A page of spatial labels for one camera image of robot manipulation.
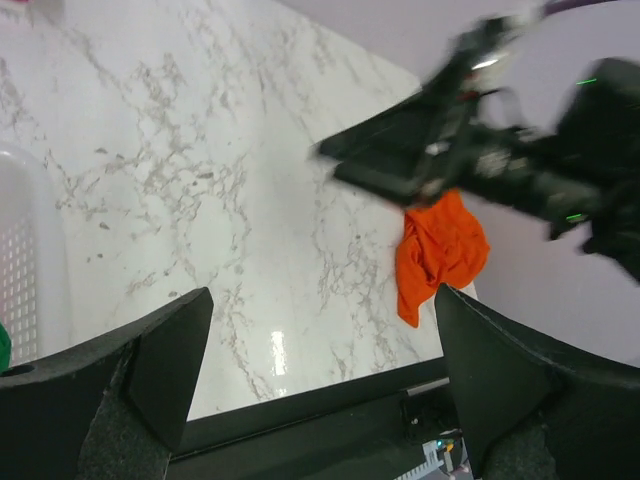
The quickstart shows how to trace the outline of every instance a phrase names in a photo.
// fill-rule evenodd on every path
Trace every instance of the white plastic basket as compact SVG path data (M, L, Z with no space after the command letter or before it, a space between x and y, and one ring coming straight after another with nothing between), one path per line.
M64 232L44 166L2 142L0 202L0 322L18 365L71 346Z

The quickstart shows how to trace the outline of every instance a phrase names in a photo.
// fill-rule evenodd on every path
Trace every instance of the white wall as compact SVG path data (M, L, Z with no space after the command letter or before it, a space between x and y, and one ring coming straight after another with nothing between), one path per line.
M479 15L519 0L286 0L413 72L424 76L447 40ZM640 2L586 7L548 20L527 39L506 84L526 117L550 127L576 79L605 56L640 61ZM640 360L640 295L608 260L575 253L582 232L545 242L536 221L469 202L493 247L477 280L483 302L556 338L621 361Z

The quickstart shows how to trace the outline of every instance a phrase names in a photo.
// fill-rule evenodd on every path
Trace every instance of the marble surface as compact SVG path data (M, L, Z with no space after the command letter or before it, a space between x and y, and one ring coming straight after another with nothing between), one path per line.
M277 3L36 0L0 17L0 139L41 159L78 343L208 286L190 418L441 355L395 313L401 214L308 149L418 81Z

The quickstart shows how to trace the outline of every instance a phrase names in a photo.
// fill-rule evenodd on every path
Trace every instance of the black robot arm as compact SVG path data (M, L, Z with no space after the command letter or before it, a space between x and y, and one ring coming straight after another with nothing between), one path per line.
M549 223L549 239L588 224L585 253L640 282L640 66L596 62L553 135L491 128L483 68L510 40L506 19L459 37L449 61L404 102L318 145L333 177L402 207L459 188Z

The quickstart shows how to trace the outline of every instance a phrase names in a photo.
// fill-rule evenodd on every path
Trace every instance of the orange cloth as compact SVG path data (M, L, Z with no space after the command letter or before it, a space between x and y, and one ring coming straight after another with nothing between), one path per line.
M412 327L418 309L441 283L469 285L484 267L489 244L482 226L452 190L431 208L408 210L404 237L396 251L398 315Z

